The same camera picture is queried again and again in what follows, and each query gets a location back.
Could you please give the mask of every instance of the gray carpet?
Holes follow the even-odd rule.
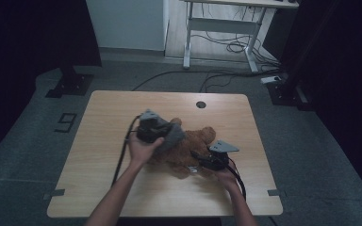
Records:
[[[55,189],[91,93],[131,90],[155,74],[182,69],[178,64],[103,61],[103,68],[77,70],[94,74],[85,96],[44,98],[60,72],[42,74],[32,100],[0,144],[0,225],[82,225],[84,218],[47,217],[49,199],[44,195]],[[205,77],[205,73],[171,73],[138,90],[198,92]],[[210,84],[228,81],[229,77],[220,77]],[[236,77],[208,92],[242,93],[251,103],[284,205],[281,216],[257,218],[260,225],[362,225],[362,181],[314,112],[272,105],[260,76]],[[66,127],[58,123],[63,113],[77,114],[70,133],[55,132]],[[222,219],[222,225],[234,224],[232,218]]]

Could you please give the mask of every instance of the forearm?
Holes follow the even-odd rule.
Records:
[[[231,197],[235,220],[238,226],[257,226],[255,217],[243,199],[237,184],[227,188]]]
[[[86,226],[115,225],[122,212],[125,200],[142,164],[131,163],[105,197],[95,207]]]

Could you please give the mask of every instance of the black circular hole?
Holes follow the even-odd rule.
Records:
[[[205,108],[206,107],[206,103],[205,102],[197,102],[196,106],[199,108]]]

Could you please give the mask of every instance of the desk leg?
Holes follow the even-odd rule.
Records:
[[[189,6],[189,17],[188,17],[188,26],[187,26],[187,42],[185,43],[184,49],[184,69],[189,69],[190,62],[190,21],[192,20],[192,9],[193,3],[190,3]]]
[[[255,32],[249,41],[248,48],[245,49],[245,55],[248,58],[249,66],[251,67],[251,70],[253,73],[257,73],[258,69],[255,64],[255,55],[253,54],[253,49],[255,47],[255,41],[257,39],[258,32],[260,31],[260,27],[263,22],[264,14],[266,14],[266,8],[261,9],[260,17],[256,22],[255,25]]]

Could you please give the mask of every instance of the brown stuffed animal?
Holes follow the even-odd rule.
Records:
[[[182,123],[178,118],[172,119],[171,122],[179,125]],[[202,130],[185,131],[185,135],[186,137],[173,148],[165,152],[154,154],[149,163],[167,163],[172,170],[177,173],[179,178],[186,178],[189,176],[190,169],[188,167],[195,167],[203,176],[210,175],[210,171],[199,167],[198,160],[190,155],[190,151],[195,151],[199,155],[209,156],[210,153],[207,150],[207,146],[216,137],[216,132],[212,127],[208,126]]]

